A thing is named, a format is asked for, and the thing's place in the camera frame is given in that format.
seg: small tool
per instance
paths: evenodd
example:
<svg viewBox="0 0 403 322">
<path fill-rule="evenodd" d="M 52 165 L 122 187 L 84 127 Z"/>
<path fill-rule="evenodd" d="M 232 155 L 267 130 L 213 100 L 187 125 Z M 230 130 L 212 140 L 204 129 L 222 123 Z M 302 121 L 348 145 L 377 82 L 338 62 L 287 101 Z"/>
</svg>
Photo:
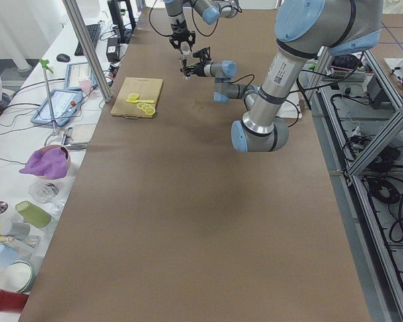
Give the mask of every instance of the small tool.
<svg viewBox="0 0 403 322">
<path fill-rule="evenodd" d="M 150 103 L 150 104 L 155 103 L 155 100 L 153 99 L 126 99 L 126 101 L 129 103 Z"/>
</svg>

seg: black device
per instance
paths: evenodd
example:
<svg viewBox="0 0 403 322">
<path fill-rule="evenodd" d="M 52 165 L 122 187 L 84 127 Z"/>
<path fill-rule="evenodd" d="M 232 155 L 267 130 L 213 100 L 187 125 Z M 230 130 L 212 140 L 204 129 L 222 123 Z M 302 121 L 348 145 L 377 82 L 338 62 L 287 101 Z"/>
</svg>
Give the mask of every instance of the black device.
<svg viewBox="0 0 403 322">
<path fill-rule="evenodd" d="M 107 6 L 109 7 L 109 12 L 112 17 L 112 22 L 114 23 L 114 27 L 112 28 L 118 37 L 118 42 L 120 44 L 128 44 L 130 42 L 130 38 L 132 37 L 132 33 L 134 28 L 136 27 L 136 20 L 134 19 L 132 5 L 130 0 L 124 0 L 126 3 L 128 17 L 130 17 L 130 24 L 132 25 L 132 29 L 126 29 L 124 25 L 124 21 L 121 16 L 121 7 L 120 3 L 123 0 L 107 0 Z"/>
<path fill-rule="evenodd" d="M 86 27 L 89 37 L 91 38 L 91 41 L 93 42 L 93 46 L 95 48 L 97 46 L 97 42 L 99 41 L 100 37 L 100 31 L 101 31 L 100 23 L 95 23 L 93 25 L 86 25 Z M 80 42 L 78 42 L 78 46 L 76 47 L 75 56 L 83 56 L 83 49 Z"/>
<path fill-rule="evenodd" d="M 56 55 L 57 62 L 70 62 L 70 56 L 66 54 Z"/>
<path fill-rule="evenodd" d="M 370 178 L 369 183 L 370 193 L 382 203 L 394 205 L 400 201 L 400 193 L 397 188 L 386 179 Z"/>
<path fill-rule="evenodd" d="M 108 62 L 117 62 L 120 60 L 120 44 L 118 38 L 109 38 L 107 40 L 106 57 Z"/>
<path fill-rule="evenodd" d="M 371 104 L 373 109 L 393 109 L 392 103 L 376 75 L 373 75 L 367 84 L 367 93 L 373 102 Z"/>
</svg>

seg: glass cup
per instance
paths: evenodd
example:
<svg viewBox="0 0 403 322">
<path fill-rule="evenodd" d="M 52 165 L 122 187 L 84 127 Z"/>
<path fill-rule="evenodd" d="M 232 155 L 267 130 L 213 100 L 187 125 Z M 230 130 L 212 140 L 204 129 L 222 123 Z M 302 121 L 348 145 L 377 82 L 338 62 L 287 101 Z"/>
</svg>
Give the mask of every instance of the glass cup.
<svg viewBox="0 0 403 322">
<path fill-rule="evenodd" d="M 38 203 L 49 203 L 60 191 L 52 183 L 38 181 L 29 187 L 28 192 Z"/>
</svg>

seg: pink bowl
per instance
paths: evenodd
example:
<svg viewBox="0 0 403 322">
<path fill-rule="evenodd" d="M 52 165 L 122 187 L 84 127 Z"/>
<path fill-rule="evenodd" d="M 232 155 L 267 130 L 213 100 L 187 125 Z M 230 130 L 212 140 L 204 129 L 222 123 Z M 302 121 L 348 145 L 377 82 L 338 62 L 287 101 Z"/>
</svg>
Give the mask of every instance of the pink bowl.
<svg viewBox="0 0 403 322">
<path fill-rule="evenodd" d="M 50 146 L 44 146 L 43 148 L 39 149 L 39 151 L 40 153 L 45 154 L 47 151 L 55 148 L 60 148 L 66 154 L 67 170 L 68 170 L 70 168 L 70 165 L 72 164 L 72 160 L 70 159 L 70 152 L 67 150 L 65 146 L 61 146 L 60 144 L 52 144 Z M 48 179 L 45 176 L 37 176 L 37 177 L 41 179 Z"/>
</svg>

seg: green clip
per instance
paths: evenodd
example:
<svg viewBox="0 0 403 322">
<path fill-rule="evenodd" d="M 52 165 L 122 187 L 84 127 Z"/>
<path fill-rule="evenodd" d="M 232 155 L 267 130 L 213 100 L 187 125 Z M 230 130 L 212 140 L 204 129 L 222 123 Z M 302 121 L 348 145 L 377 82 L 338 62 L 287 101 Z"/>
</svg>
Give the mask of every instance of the green clip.
<svg viewBox="0 0 403 322">
<path fill-rule="evenodd" d="M 42 68 L 45 68 L 46 70 L 49 70 L 52 74 L 54 74 L 54 71 L 48 66 L 49 64 L 49 59 L 39 59 L 40 64 L 42 65 Z"/>
</svg>

